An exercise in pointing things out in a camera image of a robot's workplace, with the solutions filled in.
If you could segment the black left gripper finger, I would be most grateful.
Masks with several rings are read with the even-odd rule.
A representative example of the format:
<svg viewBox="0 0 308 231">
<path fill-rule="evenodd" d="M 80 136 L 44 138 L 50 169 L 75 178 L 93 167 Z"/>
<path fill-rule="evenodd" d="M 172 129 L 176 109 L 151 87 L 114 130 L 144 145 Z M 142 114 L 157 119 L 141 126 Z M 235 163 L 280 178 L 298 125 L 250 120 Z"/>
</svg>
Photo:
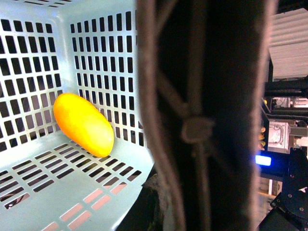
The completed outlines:
<svg viewBox="0 0 308 231">
<path fill-rule="evenodd" d="M 141 118 L 166 231 L 254 231 L 275 0 L 139 0 Z"/>
</svg>

